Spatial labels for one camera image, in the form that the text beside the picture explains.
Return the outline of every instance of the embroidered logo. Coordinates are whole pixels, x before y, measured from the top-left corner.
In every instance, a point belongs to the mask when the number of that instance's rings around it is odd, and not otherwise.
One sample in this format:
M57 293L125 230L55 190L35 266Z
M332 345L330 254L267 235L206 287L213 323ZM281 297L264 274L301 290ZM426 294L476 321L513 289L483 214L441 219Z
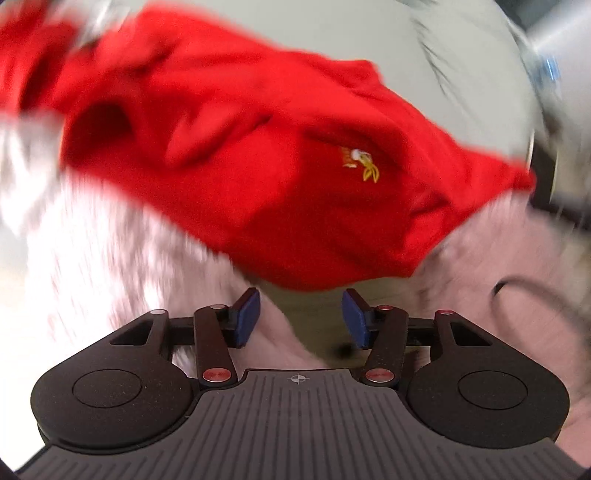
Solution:
M379 179L379 170L375 166L371 155L358 148L355 148L354 150L343 148L344 167L357 168L360 164L364 168L363 181L367 181L371 178L374 180L374 183L377 183Z

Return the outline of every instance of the circular pad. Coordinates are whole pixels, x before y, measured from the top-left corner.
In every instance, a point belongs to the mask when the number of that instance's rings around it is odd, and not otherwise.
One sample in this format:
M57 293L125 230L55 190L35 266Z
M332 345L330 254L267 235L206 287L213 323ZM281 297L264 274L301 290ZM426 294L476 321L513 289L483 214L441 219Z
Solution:
M516 407L527 397L524 383L503 372L473 372L463 377L457 386L468 402L490 410Z
M105 369L79 378L72 392L83 404L96 408L112 408L132 401L142 390L142 382L125 370Z

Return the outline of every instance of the ribbed black surface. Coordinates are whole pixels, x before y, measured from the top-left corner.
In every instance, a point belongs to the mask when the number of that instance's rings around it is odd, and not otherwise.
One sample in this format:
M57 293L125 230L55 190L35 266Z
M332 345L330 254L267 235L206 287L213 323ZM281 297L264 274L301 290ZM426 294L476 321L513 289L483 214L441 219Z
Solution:
M250 372L203 395L164 440L116 456L51 447L24 480L574 480L583 469L551 441L514 450L459 445L428 430L395 392L349 371Z

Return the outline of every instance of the crosshair marking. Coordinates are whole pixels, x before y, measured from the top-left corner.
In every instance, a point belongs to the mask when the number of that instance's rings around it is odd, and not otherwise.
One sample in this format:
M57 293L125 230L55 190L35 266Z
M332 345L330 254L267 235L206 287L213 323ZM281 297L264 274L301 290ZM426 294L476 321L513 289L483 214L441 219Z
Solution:
M298 385L308 380L308 377L304 377L303 375L297 374L290 378L293 383L297 383Z

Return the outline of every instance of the red cloth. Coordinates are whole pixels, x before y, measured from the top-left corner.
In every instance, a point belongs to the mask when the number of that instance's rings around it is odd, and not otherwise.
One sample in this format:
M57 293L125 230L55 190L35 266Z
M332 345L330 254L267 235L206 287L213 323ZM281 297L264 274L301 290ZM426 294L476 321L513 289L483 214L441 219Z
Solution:
M64 165L284 287L411 275L485 203L534 185L457 145L367 61L282 50L163 5L65 56L75 27L42 16L0 30L0 108L59 111Z

